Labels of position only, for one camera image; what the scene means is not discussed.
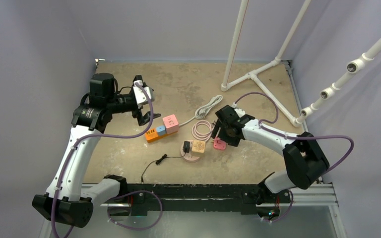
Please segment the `pink square plug adapter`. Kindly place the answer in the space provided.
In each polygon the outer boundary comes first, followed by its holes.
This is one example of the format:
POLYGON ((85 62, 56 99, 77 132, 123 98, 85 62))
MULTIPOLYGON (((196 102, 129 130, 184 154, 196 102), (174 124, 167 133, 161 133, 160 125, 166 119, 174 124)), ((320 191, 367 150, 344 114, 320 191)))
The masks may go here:
POLYGON ((220 138, 215 138, 213 141, 213 148, 216 150, 225 150, 227 143, 220 138))

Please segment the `light blue small block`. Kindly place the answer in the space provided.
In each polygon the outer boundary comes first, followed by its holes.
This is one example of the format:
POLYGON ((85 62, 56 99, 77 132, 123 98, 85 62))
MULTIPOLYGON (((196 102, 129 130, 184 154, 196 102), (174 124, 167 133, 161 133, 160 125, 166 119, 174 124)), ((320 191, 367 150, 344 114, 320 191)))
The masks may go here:
POLYGON ((166 127, 164 125, 160 125, 160 126, 156 127, 156 133, 158 136, 162 136, 162 135, 166 134, 167 133, 166 127))

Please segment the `pink cube socket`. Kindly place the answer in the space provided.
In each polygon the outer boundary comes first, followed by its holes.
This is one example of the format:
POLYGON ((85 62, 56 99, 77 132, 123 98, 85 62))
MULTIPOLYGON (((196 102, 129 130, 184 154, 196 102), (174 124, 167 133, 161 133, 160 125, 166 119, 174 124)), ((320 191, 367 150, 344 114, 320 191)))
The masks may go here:
POLYGON ((167 134, 179 131, 179 122, 174 114, 162 118, 167 134))

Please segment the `beige cube power socket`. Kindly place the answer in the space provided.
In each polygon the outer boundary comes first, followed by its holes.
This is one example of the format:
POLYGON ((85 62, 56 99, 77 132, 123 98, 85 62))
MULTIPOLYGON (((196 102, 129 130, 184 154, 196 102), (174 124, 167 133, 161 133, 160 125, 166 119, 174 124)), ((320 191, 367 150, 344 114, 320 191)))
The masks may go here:
POLYGON ((205 141, 194 140, 192 142, 190 152, 194 156, 201 155, 201 154, 205 153, 205 148, 206 148, 206 142, 205 141))

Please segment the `black power adapter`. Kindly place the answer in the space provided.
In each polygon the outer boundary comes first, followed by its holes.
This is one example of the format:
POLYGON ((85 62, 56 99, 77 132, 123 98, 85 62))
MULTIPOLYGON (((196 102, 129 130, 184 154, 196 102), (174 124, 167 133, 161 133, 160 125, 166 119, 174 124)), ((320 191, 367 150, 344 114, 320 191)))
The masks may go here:
POLYGON ((189 153, 191 150, 191 142, 190 141, 184 141, 182 150, 185 154, 189 153))

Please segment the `pink round power socket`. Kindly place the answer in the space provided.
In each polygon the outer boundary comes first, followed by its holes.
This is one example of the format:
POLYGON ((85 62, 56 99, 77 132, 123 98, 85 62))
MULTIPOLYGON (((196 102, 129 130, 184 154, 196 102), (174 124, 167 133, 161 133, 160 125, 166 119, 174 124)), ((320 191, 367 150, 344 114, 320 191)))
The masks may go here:
POLYGON ((192 155, 191 152, 185 154, 183 152, 182 148, 183 148, 183 144, 180 146, 180 154, 181 154, 181 157, 185 161, 187 161, 187 162, 196 162, 196 161, 198 161, 201 158, 201 157, 192 155))

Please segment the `orange power strip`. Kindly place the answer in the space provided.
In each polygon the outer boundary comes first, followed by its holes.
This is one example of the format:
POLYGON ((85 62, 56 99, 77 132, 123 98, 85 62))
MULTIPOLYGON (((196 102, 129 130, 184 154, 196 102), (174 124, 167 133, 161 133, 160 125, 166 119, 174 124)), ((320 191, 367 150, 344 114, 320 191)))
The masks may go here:
POLYGON ((164 137, 167 137, 167 136, 170 136, 170 135, 173 135, 175 133, 172 133, 172 134, 164 134, 162 136, 158 136, 157 133, 156 133, 156 127, 155 128, 152 128, 150 130, 148 130, 145 134, 144 134, 144 137, 147 141, 147 143, 152 143, 152 142, 155 142, 159 139, 162 139, 164 137))

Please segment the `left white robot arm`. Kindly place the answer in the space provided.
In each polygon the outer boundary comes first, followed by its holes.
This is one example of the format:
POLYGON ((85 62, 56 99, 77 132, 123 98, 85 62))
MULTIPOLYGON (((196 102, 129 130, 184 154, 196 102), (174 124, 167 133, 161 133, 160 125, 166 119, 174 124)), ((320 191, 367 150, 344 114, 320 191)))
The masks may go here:
POLYGON ((149 129, 155 118, 153 110, 142 113, 144 105, 154 101, 153 89, 136 75, 123 94, 115 77, 97 73, 89 82, 89 92, 74 110, 69 142, 61 164, 43 195, 34 196, 33 207, 52 224, 85 227, 94 208, 113 199, 124 202, 128 196, 127 180, 107 175, 97 185, 83 189, 82 184, 91 156, 115 114, 131 113, 140 126, 149 129))

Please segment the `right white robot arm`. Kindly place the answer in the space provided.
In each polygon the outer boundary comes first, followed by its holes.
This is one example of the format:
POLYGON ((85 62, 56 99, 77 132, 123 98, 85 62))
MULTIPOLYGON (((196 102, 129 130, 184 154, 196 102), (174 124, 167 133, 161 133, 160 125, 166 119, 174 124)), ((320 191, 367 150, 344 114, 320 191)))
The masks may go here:
POLYGON ((287 133, 261 124, 253 116, 242 114, 229 105, 216 113, 212 138, 219 137, 229 146, 237 147, 241 140, 260 144, 282 156, 285 170, 273 172, 259 183, 259 196, 270 202, 278 193, 291 188, 308 189, 321 177, 330 164, 312 134, 287 133))

